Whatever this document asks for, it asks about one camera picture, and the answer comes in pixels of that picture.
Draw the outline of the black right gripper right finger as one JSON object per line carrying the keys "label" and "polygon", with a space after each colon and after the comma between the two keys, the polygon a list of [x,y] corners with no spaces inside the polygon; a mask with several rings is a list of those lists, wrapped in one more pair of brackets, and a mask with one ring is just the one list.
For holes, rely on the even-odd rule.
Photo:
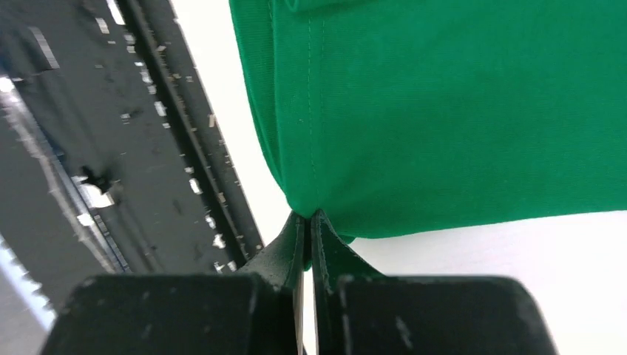
{"label": "black right gripper right finger", "polygon": [[516,280],[387,276],[334,231],[310,221],[319,354],[555,354],[544,319]]}

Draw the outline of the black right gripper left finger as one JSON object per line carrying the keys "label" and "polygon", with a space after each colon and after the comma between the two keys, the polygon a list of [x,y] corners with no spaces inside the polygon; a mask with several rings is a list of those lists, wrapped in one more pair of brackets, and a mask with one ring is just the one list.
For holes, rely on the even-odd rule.
{"label": "black right gripper left finger", "polygon": [[305,220],[291,214],[227,274],[100,275],[78,285],[43,354],[303,354]]}

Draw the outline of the green t-shirt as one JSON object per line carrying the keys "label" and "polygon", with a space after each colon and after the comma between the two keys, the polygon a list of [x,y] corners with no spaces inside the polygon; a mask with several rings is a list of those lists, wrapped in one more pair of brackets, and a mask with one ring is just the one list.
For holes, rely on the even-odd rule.
{"label": "green t-shirt", "polygon": [[231,1],[291,209],[346,240],[626,209],[624,1]]}

